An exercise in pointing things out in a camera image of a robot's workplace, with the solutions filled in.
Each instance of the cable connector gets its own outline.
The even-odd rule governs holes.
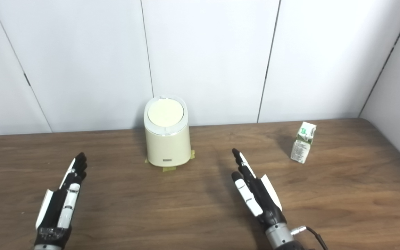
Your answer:
[[[293,230],[291,230],[291,235],[294,236],[294,235],[296,235],[296,234],[299,234],[299,233],[305,231],[306,229],[307,229],[306,226],[299,226],[299,227],[296,227],[296,228],[294,228]]]

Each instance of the black cable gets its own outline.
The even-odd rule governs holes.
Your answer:
[[[310,231],[312,234],[314,234],[314,237],[316,237],[317,241],[320,243],[320,245],[322,246],[322,248],[324,250],[328,250],[327,245],[325,244],[324,240],[322,239],[322,237],[320,236],[320,234],[316,233],[316,231],[314,231],[313,229],[311,229],[310,227],[306,227],[308,231]]]

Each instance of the wooden table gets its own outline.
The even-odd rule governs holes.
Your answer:
[[[320,120],[304,165],[289,159],[300,122],[191,128],[195,159],[144,163],[143,130],[0,136],[0,249],[31,249],[47,188],[88,159],[67,250],[266,249],[231,179],[231,149],[267,174],[289,227],[330,250],[400,249],[400,153],[366,120]],[[311,234],[297,237],[320,249]]]

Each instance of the robotic hand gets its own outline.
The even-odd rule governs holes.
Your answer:
[[[86,177],[86,157],[83,152],[70,164],[57,191],[46,191],[36,220],[36,240],[34,250],[62,250],[72,232],[70,222],[80,191],[81,182]]]
[[[293,236],[308,230],[314,234],[322,248],[328,250],[322,237],[311,228],[300,226],[291,231],[287,228],[282,205],[268,177],[264,175],[257,178],[243,154],[237,149],[232,149],[232,153],[239,165],[239,171],[232,173],[232,180],[246,205],[262,225],[271,247],[274,250],[305,250]]]

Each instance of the robot finger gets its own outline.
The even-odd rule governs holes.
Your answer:
[[[246,206],[248,206],[249,210],[252,212],[254,217],[257,217],[258,215],[262,214],[263,213],[262,208],[260,207],[259,203],[257,203],[257,201],[255,200],[254,194],[249,190],[248,186],[246,185],[240,173],[233,172],[231,177],[240,195],[242,196],[243,201],[245,201]]]

